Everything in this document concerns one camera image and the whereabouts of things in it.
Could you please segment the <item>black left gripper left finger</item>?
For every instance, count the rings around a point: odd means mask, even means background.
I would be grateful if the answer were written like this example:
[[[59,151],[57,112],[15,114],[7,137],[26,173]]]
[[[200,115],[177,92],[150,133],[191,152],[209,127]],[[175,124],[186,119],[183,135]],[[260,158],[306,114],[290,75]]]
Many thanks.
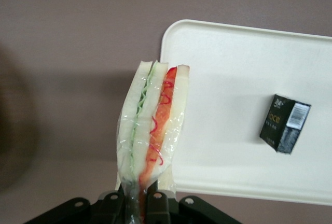
[[[98,211],[99,223],[123,223],[125,212],[125,196],[122,192],[110,191],[103,193]]]

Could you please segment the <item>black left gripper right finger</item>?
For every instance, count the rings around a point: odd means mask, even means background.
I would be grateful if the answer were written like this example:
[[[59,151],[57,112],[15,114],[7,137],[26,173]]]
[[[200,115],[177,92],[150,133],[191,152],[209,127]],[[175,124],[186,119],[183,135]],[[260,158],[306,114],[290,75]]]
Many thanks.
[[[146,224],[169,224],[170,213],[168,197],[161,191],[150,193],[146,200]]]

